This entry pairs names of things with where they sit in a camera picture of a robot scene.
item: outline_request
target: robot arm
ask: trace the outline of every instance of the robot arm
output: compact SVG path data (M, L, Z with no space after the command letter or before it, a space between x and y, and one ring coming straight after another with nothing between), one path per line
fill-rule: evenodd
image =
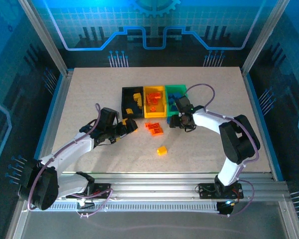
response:
M79 130L79 133L67 144L62 152L53 152L52 154L41 158L40 160L28 160L23 169L19 184L19 195L28 200L30 189L38 176L39 171L46 165L37 181L31 203L41 210L48 209L57 198L71 194L81 194L90 196L95 189L94 178L83 172L77 172L74 175L62 174L62 172L72 163L76 162L83 154L90 152L93 148L108 139L111 144L115 143L118 138L126 136L137 129L134 120L127 119L126 125L118 122L118 112L103 108L100 113L100 120L94 130L88 123Z
M232 190L233 185L239 180L239 174L246 166L246 161L255 154L246 133L222 115L206 111L202 106L194 107L186 96L176 99L175 102L179 115L172 116L170 127L178 126L188 132L202 126L220 134L226 159L221 171L215 177L215 190L218 196ZM248 119L243 115L234 119L246 128L259 149L260 143Z

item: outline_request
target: gear logo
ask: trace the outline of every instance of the gear logo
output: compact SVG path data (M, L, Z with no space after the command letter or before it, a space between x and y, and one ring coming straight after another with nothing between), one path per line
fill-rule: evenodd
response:
M17 0L0 0L0 15L12 24L19 16L19 3Z
M138 10L140 14L146 16L163 17L163 14L169 14L170 10L175 10L176 4L180 4L180 0L131 0L134 10Z

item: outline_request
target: glass panel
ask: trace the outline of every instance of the glass panel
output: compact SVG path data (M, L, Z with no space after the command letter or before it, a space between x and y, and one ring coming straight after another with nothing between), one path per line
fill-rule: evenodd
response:
M0 238L22 173L22 163L11 158L34 156L55 89L52 75L58 79L59 72L18 1L0 1Z
M69 68L242 66L275 3L34 1Z
M251 69L250 76L283 177L288 182L290 192L297 192L299 191L299 0L290 1Z

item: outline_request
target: white table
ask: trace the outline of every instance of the white table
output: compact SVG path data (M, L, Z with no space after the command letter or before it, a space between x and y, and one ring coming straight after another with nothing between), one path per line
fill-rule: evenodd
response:
M238 67L76 68L66 97L53 151L72 139L86 123L95 119L94 107L121 112L122 87L208 83L216 91L211 111L228 116L246 115L258 139L259 129ZM194 106L212 96L207 87L189 91ZM165 118L137 119L139 130L110 146L96 147L66 171L76 172L218 172L225 160L220 135L202 127L185 133L169 128ZM153 137L145 122L159 122L164 135ZM168 153L158 156L165 145ZM258 162L244 172L270 172L263 143Z

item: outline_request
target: work surface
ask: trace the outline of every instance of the work surface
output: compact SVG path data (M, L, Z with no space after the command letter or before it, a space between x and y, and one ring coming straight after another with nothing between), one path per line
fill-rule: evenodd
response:
M246 115L258 139L259 130L238 67L161 67L161 68L76 68L65 101L53 151L71 140L78 130L97 117L94 104L120 112L122 87L197 83L214 87L216 97L209 110L228 116ZM204 105L212 97L208 87L188 92L191 103ZM186 133L169 128L166 118L136 119L139 130L113 145L99 146L83 155L66 171L76 172L218 172L225 154L220 135L198 127ZM164 135L153 137L145 122L159 122ZM158 156L165 145L168 153ZM269 172L268 159L261 142L260 159L244 172Z

